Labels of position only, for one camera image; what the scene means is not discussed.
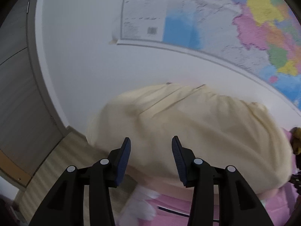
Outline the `cream beige jacket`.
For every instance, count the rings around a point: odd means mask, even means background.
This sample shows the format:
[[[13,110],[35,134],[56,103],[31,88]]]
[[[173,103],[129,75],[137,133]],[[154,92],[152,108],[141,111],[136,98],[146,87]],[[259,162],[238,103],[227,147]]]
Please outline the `cream beige jacket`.
[[[125,92],[93,117],[86,134],[88,143],[103,152],[130,138],[131,167],[179,185],[174,136],[212,166],[235,166],[257,194],[280,188],[292,174],[291,145],[268,109],[205,85],[163,84]]]

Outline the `olive brown garment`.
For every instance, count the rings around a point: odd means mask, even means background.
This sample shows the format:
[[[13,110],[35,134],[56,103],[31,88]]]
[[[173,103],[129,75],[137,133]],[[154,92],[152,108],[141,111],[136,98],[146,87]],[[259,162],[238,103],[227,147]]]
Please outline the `olive brown garment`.
[[[293,129],[291,129],[290,133],[290,143],[293,149],[293,153],[295,155],[299,155],[301,153],[301,128],[294,127]]]

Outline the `pink folded garment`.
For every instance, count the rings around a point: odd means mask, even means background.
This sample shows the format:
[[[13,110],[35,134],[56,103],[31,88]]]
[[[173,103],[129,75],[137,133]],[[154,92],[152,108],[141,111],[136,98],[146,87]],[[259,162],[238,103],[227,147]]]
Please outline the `pink folded garment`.
[[[175,182],[161,177],[148,176],[132,166],[127,167],[126,174],[145,188],[154,190],[169,197],[189,202],[192,201],[193,188],[186,188],[181,182]]]

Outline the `grey wardrobe door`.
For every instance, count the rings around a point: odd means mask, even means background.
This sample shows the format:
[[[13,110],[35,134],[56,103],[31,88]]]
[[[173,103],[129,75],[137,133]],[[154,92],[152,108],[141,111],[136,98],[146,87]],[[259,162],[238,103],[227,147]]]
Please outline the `grey wardrobe door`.
[[[1,173],[18,188],[67,134],[39,64],[37,3],[17,0],[1,25]]]

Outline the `colourful wall map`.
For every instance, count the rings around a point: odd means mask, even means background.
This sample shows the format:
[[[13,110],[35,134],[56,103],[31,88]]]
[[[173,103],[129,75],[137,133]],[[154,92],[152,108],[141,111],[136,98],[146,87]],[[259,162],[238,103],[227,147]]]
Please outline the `colourful wall map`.
[[[284,0],[117,1],[117,42],[210,55],[300,107],[300,23]]]

